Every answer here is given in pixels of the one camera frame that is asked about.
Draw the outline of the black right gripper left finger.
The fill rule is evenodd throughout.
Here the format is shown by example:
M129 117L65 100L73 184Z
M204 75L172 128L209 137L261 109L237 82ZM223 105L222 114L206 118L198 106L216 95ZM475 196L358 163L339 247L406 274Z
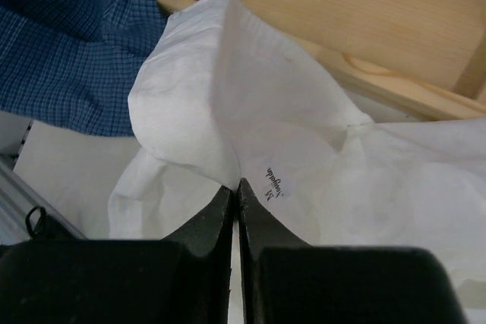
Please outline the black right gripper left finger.
M75 237L40 206L28 241L1 248L3 323L225 323L231 190L161 240Z

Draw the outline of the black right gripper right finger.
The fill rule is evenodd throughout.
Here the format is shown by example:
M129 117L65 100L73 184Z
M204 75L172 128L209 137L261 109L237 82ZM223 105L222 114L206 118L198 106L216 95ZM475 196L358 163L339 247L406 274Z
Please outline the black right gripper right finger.
M312 246L238 188L247 323L464 323L444 267L417 247Z

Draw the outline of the white shirt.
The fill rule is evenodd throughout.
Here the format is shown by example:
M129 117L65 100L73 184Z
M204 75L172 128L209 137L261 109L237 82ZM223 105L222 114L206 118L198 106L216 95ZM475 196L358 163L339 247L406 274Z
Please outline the white shirt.
M155 239L241 179L311 244L423 247L485 321L485 121L377 123L239 0L172 14L128 96L109 235Z

